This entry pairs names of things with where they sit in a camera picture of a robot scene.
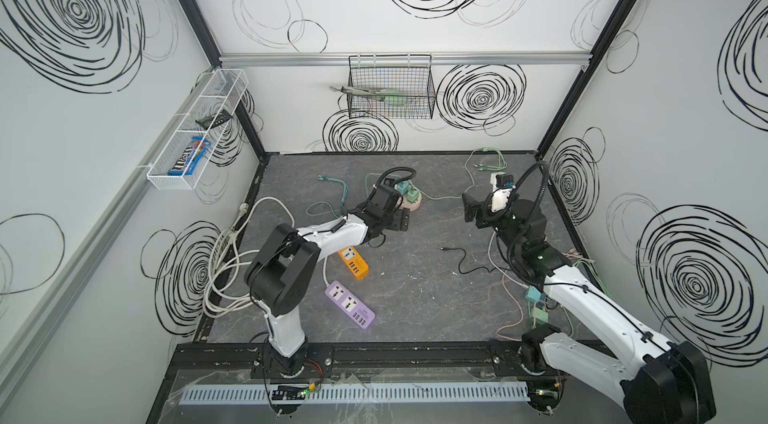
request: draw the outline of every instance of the black wire basket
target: black wire basket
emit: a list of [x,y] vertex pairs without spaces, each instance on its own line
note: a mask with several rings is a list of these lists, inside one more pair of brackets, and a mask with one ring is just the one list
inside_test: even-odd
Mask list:
[[346,96],[350,118],[432,119],[437,103],[430,54],[351,55],[349,86],[373,96]]

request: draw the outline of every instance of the power strip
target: power strip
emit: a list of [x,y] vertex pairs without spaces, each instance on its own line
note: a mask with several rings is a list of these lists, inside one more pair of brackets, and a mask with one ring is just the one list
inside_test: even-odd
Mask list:
[[367,329],[376,318],[376,314],[355,297],[350,290],[339,284],[338,280],[334,280],[328,286],[326,296],[363,329]]
[[339,256],[347,267],[350,268],[352,275],[357,280],[361,280],[368,275],[368,263],[358,254],[357,249],[352,246],[339,251]]

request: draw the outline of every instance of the purple power strip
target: purple power strip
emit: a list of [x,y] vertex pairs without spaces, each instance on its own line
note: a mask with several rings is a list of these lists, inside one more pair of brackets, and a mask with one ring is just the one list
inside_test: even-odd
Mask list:
[[338,280],[334,280],[328,286],[326,296],[363,329],[370,326],[376,318],[376,314],[360,302],[360,299],[355,297],[349,289],[339,284]]

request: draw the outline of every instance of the gray marble surface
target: gray marble surface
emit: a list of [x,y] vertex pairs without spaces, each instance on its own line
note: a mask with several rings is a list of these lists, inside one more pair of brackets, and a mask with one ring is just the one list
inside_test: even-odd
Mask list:
[[[466,159],[466,154],[278,155],[272,157],[266,168],[259,198],[274,196],[281,199],[296,218],[297,227],[320,224],[331,220],[332,214],[310,217],[306,215],[307,206],[325,200],[338,207],[342,185],[318,181],[318,174],[345,180],[349,185],[347,207],[353,208],[366,198],[366,174],[403,165],[417,170],[414,182],[429,195],[459,196],[471,183],[464,170]],[[531,154],[509,154],[505,155],[505,159],[508,163],[506,172],[515,177],[534,162]],[[498,162],[498,157],[496,154],[476,154],[470,161],[469,169],[476,185],[469,193],[477,199],[484,198],[491,190],[490,173],[472,167],[472,164],[479,162],[494,164]],[[534,172],[524,183],[521,196],[532,199],[540,179],[540,174]],[[571,249],[573,244],[549,192],[542,202],[542,212],[548,218],[549,243],[561,251]],[[264,201],[245,230],[240,250],[259,249],[272,229],[281,222],[290,222],[286,212],[278,203]],[[407,232],[386,231],[386,243],[376,249],[367,244],[357,247],[370,266],[370,274],[363,280],[356,281],[338,255],[328,259],[328,281],[338,280],[367,304],[376,313],[374,323],[366,330],[360,329],[329,301],[324,294],[326,286],[322,280],[322,262],[319,262],[300,304],[304,332],[312,342],[469,341],[493,338],[497,328],[520,319],[518,306],[504,292],[500,273],[497,270],[490,274],[477,270],[460,275],[456,266],[462,252],[439,249],[441,246],[465,248],[464,271],[475,266],[492,268],[487,256],[492,233],[490,228],[477,229],[474,223],[464,222],[461,199],[424,200],[421,207],[411,214]],[[503,265],[495,244],[491,256],[496,264]],[[523,307],[526,319],[503,333],[519,337],[529,329],[525,290],[509,281],[506,285]],[[229,291],[232,294],[246,292],[242,273]],[[562,308],[550,312],[549,319],[564,332],[570,331]],[[576,327],[576,337],[592,337],[585,326],[572,316],[571,319]],[[263,314],[251,306],[217,318],[208,342],[247,342],[265,328]]]

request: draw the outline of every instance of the robotic arm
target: robotic arm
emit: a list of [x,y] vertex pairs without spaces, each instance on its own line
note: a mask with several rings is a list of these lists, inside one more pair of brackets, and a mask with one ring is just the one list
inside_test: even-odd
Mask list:
[[[387,178],[404,170],[404,178]],[[306,336],[301,328],[299,302],[306,294],[317,261],[349,246],[379,237],[384,229],[407,230],[408,209],[398,209],[398,182],[412,179],[411,168],[392,168],[381,174],[368,198],[338,219],[293,229],[278,225],[267,237],[245,272],[250,298],[263,311],[274,360],[285,377],[301,372]]]
[[[542,170],[538,196],[535,201],[520,199],[517,188],[536,167]],[[547,220],[538,208],[547,164],[537,162],[517,183],[510,174],[494,177],[485,201],[462,195],[465,220],[475,220],[478,228],[493,227],[507,247],[502,256],[515,273],[574,314],[613,353],[594,350],[543,324],[522,337],[524,369],[531,374],[547,368],[565,371],[614,400],[636,424],[712,419],[715,404],[704,354],[690,342],[674,344],[639,322],[547,243]]]

